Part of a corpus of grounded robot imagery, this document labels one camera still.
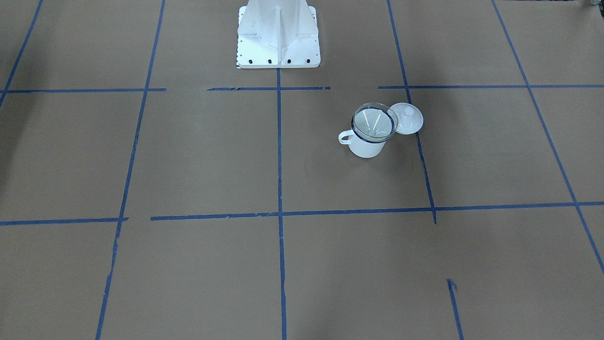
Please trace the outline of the clear glass funnel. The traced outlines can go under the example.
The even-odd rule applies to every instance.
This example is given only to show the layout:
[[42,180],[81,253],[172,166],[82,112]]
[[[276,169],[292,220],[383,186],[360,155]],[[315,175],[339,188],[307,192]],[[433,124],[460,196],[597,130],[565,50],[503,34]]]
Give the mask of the clear glass funnel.
[[390,106],[365,103],[354,112],[351,126],[361,140],[379,144],[393,137],[398,127],[398,116]]

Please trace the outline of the white enamel cup blue rim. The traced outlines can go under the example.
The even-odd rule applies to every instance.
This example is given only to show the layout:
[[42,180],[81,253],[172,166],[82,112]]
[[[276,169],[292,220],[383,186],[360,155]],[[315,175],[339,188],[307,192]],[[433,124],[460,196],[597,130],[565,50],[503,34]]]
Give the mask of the white enamel cup blue rim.
[[356,136],[353,132],[351,121],[350,121],[350,129],[347,131],[343,131],[338,135],[338,142],[342,145],[347,145],[354,155],[361,158],[373,158],[382,151],[386,142],[382,142],[379,144],[371,144],[369,142],[365,142]]

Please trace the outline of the white cup lid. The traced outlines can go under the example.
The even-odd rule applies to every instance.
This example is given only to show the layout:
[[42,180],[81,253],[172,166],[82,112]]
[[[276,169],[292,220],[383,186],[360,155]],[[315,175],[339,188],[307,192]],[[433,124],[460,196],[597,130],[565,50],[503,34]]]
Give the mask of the white cup lid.
[[423,127],[424,117],[416,106],[400,102],[391,105],[390,108],[397,117],[396,133],[403,135],[415,134]]

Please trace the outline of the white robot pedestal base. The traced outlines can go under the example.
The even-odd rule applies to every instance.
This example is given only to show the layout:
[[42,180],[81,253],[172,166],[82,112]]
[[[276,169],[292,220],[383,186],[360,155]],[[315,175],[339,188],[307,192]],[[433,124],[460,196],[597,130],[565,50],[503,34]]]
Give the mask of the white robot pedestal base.
[[317,68],[315,7],[306,0],[249,0],[238,12],[236,67]]

